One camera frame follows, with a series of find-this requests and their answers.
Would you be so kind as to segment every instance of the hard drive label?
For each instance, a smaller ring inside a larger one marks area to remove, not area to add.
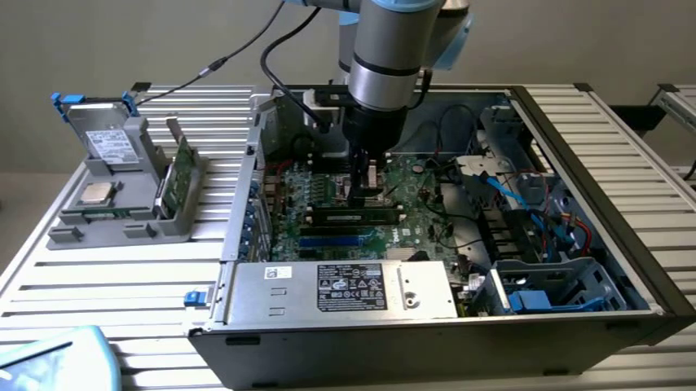
[[[95,146],[99,157],[107,164],[138,163],[138,155],[123,130],[93,130],[85,133],[91,140],[91,145]]]

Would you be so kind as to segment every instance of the slatted metal surface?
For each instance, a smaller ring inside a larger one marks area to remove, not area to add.
[[[164,88],[150,91],[154,94]],[[663,174],[640,158],[622,130],[572,86],[536,86],[532,95],[690,301],[696,305],[696,215],[670,192]],[[182,297],[213,283],[234,197],[250,88],[197,87],[142,108],[161,145],[173,143],[162,118],[182,116],[188,137],[212,159],[194,239],[186,244],[50,252],[39,224],[10,272],[0,301],[0,352],[81,324],[97,324],[122,365],[127,389],[222,390],[184,338],[182,319],[202,322],[208,310],[185,311]],[[463,352],[467,357],[476,352]],[[657,347],[634,347],[578,377],[476,380],[351,389],[644,389],[696,387],[696,327]]]
[[[681,91],[682,98],[689,102],[689,104],[693,106],[694,110],[696,111],[696,85],[683,85],[677,86]]]

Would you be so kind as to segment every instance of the sticker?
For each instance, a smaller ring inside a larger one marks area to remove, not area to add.
[[[123,130],[94,130],[85,132],[102,160],[110,165],[138,163],[138,155]]]
[[[388,309],[381,264],[319,265],[317,267],[317,307],[320,311]]]
[[[264,279],[292,279],[293,266],[268,267]]]

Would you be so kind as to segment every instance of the blue latch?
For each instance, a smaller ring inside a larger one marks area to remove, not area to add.
[[[141,116],[141,112],[138,111],[138,105],[136,103],[136,99],[129,94],[129,91],[123,93],[121,96],[121,99],[123,100],[123,104],[129,108],[129,112],[131,113],[131,116]]]
[[[81,104],[83,102],[85,102],[85,95],[81,95],[81,94],[66,95],[66,97],[62,99],[63,104]]]
[[[62,115],[63,122],[70,123],[70,120],[67,118],[67,114],[63,111],[63,103],[62,103],[62,93],[55,92],[51,94],[51,102],[54,103],[54,107],[57,108],[58,113]]]
[[[583,304],[552,305],[544,291],[516,291],[508,295],[512,312],[516,314],[546,314],[551,312],[595,312],[602,311],[606,299],[596,297]]]
[[[185,307],[205,307],[208,292],[192,291],[185,296]]]

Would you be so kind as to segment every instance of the power supply label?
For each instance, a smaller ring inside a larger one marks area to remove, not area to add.
[[[388,309],[383,265],[319,265],[317,306],[323,312]]]

